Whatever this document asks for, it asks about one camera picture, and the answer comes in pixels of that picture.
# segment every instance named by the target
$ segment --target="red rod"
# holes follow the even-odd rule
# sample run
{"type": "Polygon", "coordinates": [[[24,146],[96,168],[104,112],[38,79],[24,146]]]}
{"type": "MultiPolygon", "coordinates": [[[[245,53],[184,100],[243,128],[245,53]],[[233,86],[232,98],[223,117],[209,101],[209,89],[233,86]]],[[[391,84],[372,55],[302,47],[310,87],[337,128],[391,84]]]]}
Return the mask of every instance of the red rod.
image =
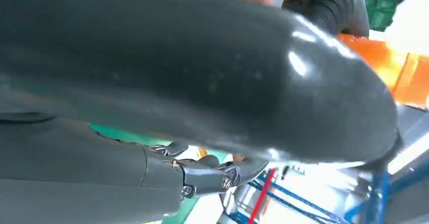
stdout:
{"type": "Polygon", "coordinates": [[[261,208],[262,202],[264,201],[265,197],[267,196],[268,189],[271,186],[271,180],[273,179],[275,173],[276,173],[276,169],[271,169],[268,172],[268,176],[267,176],[267,179],[265,180],[264,187],[262,188],[261,194],[259,195],[258,201],[256,202],[255,208],[253,209],[252,215],[250,215],[250,219],[247,222],[247,224],[253,224],[254,223],[256,215],[258,214],[258,212],[261,208]]]}

